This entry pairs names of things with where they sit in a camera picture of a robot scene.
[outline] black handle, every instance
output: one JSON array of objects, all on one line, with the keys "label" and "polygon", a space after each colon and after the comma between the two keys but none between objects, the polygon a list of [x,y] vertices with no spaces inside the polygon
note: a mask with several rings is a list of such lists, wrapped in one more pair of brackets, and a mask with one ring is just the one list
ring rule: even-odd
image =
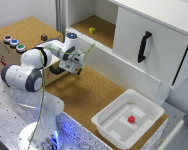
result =
[{"label": "black handle", "polygon": [[145,52],[146,41],[151,36],[152,36],[152,33],[148,31],[145,32],[145,35],[143,36],[143,39],[141,41],[141,46],[140,46],[140,50],[138,54],[138,63],[141,63],[146,58],[143,54]]},{"label": "black handle", "polygon": [[60,73],[64,72],[65,70],[63,68],[57,68],[57,69],[54,69],[53,66],[50,66],[50,71],[55,74],[55,75],[59,75]]}]

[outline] blue lid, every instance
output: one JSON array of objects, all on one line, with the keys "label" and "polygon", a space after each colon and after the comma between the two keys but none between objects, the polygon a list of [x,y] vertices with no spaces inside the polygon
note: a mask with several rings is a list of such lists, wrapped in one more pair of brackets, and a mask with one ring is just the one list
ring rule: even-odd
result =
[{"label": "blue lid", "polygon": [[11,43],[18,43],[18,40],[11,40]]}]

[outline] shelf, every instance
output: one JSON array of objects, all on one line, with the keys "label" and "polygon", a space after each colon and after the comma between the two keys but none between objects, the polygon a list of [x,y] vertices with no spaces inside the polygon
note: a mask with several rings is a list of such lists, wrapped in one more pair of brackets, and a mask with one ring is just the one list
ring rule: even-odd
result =
[{"label": "shelf", "polygon": [[[100,43],[113,48],[113,41],[115,35],[115,25],[105,21],[97,16],[91,16],[77,24],[71,26],[79,32],[99,41]],[[89,33],[89,28],[94,27],[96,33]]]}]

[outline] yellow object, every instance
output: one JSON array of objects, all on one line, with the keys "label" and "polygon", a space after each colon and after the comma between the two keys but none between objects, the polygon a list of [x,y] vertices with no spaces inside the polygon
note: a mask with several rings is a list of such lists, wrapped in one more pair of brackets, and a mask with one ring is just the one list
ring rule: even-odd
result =
[{"label": "yellow object", "polygon": [[95,28],[90,27],[90,28],[89,28],[89,32],[90,32],[91,34],[94,34],[94,33],[95,33]]}]

